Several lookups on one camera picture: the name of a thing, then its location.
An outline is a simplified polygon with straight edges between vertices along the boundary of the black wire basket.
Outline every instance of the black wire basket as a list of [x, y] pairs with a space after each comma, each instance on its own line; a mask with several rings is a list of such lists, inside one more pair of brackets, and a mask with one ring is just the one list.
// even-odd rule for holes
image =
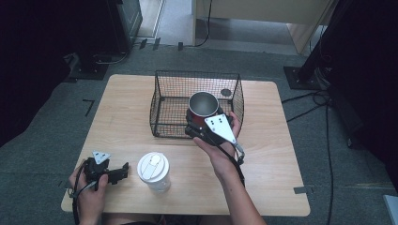
[[226, 114], [234, 112], [242, 125], [244, 101], [239, 74], [158, 70], [150, 107], [152, 134], [162, 138], [190, 138], [185, 134], [188, 101], [202, 91], [215, 96]]

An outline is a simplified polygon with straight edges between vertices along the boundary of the metal mug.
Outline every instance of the metal mug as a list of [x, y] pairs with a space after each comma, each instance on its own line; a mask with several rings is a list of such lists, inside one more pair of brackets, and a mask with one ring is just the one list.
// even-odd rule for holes
[[216, 114], [219, 101], [209, 92], [197, 92], [189, 100], [190, 113], [193, 123], [204, 126], [205, 119]]

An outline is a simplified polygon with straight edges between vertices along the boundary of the coffee cup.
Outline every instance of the coffee cup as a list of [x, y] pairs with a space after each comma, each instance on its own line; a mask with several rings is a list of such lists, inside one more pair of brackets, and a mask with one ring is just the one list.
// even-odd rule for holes
[[167, 157], [158, 152], [151, 152], [141, 157], [137, 172], [141, 180], [155, 192], [165, 192], [170, 186], [170, 165]]

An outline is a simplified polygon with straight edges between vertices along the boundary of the person's right hand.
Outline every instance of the person's right hand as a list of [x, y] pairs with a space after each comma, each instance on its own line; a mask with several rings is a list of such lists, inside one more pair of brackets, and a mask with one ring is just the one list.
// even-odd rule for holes
[[[240, 123], [237, 119], [237, 116], [230, 112], [229, 115], [233, 118], [232, 121], [232, 132], [237, 139], [237, 136], [240, 132]], [[216, 146], [212, 146], [200, 138], [193, 138], [193, 141], [202, 148], [207, 155], [210, 157], [211, 164], [213, 165], [214, 172], [216, 173], [219, 179], [222, 179], [225, 175], [235, 174], [237, 175], [237, 169], [235, 168], [234, 164], [231, 163], [229, 158], [223, 153], [220, 149]], [[229, 143], [224, 142], [220, 145], [220, 147], [225, 150], [230, 156], [235, 156], [235, 147]]]

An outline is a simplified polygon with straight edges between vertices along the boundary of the wrist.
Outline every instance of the wrist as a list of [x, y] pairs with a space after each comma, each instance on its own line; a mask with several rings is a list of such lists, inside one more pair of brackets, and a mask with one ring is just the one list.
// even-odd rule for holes
[[80, 225], [98, 225], [100, 222], [99, 217], [94, 218], [82, 218], [80, 220]]
[[228, 172], [218, 173], [217, 177], [219, 178], [222, 185], [227, 185], [234, 183], [235, 181], [240, 182], [239, 175], [237, 174], [237, 169], [235, 167], [230, 168]]

